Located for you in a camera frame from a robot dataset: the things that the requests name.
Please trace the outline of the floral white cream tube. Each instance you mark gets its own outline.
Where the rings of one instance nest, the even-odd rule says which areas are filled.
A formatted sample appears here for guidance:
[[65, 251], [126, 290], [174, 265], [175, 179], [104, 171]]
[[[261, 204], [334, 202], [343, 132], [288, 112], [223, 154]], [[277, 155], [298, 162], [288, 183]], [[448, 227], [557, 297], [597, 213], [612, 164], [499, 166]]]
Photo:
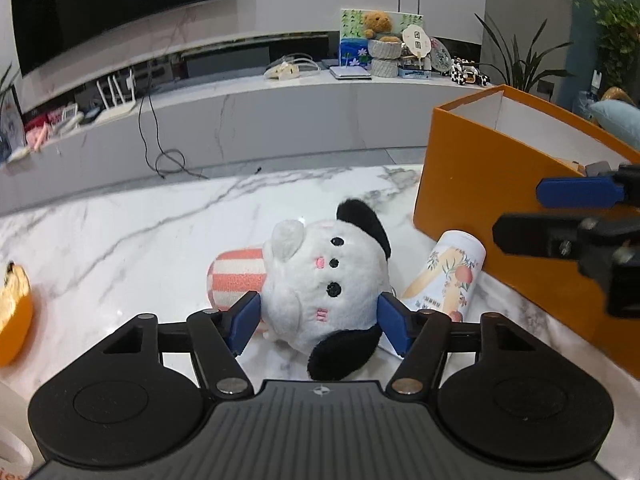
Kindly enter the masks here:
[[[446, 231], [409, 287], [399, 297], [389, 293], [411, 311], [434, 310], [462, 322], [485, 257], [486, 249], [475, 236]], [[378, 345], [398, 356], [386, 336]]]

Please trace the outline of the white black plush toy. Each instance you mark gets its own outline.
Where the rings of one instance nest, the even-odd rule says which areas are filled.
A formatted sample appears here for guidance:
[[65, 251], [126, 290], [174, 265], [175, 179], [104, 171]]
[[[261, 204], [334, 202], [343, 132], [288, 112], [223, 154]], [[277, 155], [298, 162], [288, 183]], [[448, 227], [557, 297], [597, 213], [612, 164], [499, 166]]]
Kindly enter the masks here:
[[365, 366], [380, 342], [376, 305], [392, 288], [391, 254], [376, 213], [349, 198], [332, 219], [283, 220], [262, 246], [220, 254], [207, 270], [207, 295], [225, 311], [258, 292], [265, 338], [306, 356], [311, 379], [334, 382]]

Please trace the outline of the orange storage box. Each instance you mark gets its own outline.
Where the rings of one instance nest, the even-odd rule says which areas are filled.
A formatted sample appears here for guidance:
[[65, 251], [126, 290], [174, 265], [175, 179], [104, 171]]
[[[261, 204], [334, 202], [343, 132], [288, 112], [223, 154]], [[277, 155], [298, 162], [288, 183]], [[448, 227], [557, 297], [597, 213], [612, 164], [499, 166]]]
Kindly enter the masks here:
[[638, 376], [638, 321], [606, 314], [600, 287], [575, 263], [508, 256], [491, 233], [502, 214], [545, 211], [536, 199], [543, 178], [638, 160], [638, 150], [564, 108], [492, 87], [434, 108], [413, 223], [434, 240], [449, 230], [474, 235], [486, 248], [488, 274]]

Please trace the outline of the light blue cushion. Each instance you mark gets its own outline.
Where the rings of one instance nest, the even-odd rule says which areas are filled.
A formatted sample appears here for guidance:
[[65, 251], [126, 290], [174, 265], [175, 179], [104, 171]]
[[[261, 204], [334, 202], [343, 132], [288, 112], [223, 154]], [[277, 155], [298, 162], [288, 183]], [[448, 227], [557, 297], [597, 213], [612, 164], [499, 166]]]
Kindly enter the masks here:
[[640, 146], [640, 110], [620, 100], [602, 100], [588, 107], [591, 117], [608, 133], [634, 148]]

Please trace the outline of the green potted plant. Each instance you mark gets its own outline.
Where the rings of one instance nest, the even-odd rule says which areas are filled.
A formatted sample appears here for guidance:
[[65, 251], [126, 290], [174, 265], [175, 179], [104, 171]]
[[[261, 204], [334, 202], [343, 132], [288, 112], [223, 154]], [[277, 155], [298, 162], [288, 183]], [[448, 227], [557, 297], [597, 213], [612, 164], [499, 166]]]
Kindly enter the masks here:
[[487, 14], [486, 18], [481, 18], [474, 14], [477, 21], [482, 25], [484, 32], [489, 37], [492, 45], [498, 50], [501, 65], [491, 62], [475, 63], [477, 67], [491, 67], [502, 78], [502, 81], [512, 88], [529, 92], [538, 82], [549, 77], [574, 78], [575, 74], [566, 68], [540, 68], [542, 61], [552, 52], [568, 48], [573, 43], [571, 41], [562, 42], [542, 51], [536, 51], [535, 47], [538, 39], [547, 27], [548, 20], [543, 20], [530, 40], [525, 53], [521, 51], [518, 37], [513, 36], [511, 42], [506, 41], [496, 22]]

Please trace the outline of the white round fan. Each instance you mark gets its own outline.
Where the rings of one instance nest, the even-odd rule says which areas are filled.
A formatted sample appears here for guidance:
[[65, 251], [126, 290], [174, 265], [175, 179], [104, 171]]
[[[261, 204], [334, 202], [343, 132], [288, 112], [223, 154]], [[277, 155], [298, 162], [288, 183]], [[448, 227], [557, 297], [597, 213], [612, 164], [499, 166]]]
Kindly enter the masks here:
[[411, 24], [402, 31], [402, 41], [410, 53], [419, 60], [426, 58], [432, 50], [430, 37], [416, 24]]

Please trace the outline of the orange peel bowl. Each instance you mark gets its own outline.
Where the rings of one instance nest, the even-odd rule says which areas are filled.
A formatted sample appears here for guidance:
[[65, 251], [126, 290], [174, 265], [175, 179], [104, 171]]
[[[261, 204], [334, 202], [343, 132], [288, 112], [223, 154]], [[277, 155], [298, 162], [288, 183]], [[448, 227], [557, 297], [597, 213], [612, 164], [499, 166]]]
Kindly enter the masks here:
[[0, 365], [21, 352], [34, 316], [32, 288], [22, 266], [9, 262], [1, 287]]

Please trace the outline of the long grey tv console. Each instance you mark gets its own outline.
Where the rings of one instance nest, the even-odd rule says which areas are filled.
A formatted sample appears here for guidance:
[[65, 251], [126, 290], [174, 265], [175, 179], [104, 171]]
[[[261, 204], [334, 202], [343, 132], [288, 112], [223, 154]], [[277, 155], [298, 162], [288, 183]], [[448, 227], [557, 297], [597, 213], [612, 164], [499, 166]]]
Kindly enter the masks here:
[[4, 214], [152, 176], [157, 149], [178, 148], [190, 168], [427, 142], [434, 107], [476, 92], [446, 77], [338, 81], [322, 72], [262, 76], [152, 96], [1, 169]]

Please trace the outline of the brown teddy bear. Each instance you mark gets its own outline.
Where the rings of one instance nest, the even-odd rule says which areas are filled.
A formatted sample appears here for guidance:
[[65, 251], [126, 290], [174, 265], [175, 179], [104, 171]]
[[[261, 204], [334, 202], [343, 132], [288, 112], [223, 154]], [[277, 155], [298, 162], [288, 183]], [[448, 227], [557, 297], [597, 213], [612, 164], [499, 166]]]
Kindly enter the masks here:
[[384, 42], [399, 42], [400, 39], [392, 34], [393, 22], [384, 11], [368, 11], [363, 14], [363, 35], [367, 40]]

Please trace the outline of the silver laptop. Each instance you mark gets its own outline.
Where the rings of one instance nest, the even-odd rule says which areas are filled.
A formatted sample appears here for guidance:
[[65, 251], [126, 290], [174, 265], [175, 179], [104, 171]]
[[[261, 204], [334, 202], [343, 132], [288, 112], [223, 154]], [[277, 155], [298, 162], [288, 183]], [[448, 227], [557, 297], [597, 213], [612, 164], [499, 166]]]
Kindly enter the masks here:
[[331, 66], [330, 74], [336, 80], [371, 80], [371, 74], [362, 66]]

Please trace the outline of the white wifi router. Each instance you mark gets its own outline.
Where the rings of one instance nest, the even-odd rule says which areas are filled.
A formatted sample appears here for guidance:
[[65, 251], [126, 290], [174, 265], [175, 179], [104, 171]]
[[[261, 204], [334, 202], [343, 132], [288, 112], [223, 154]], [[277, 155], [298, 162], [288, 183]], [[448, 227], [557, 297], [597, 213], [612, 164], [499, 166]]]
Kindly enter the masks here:
[[124, 117], [131, 113], [137, 104], [136, 78], [132, 68], [125, 76], [111, 74], [97, 80], [96, 88], [102, 101], [102, 110], [96, 118], [97, 124]]

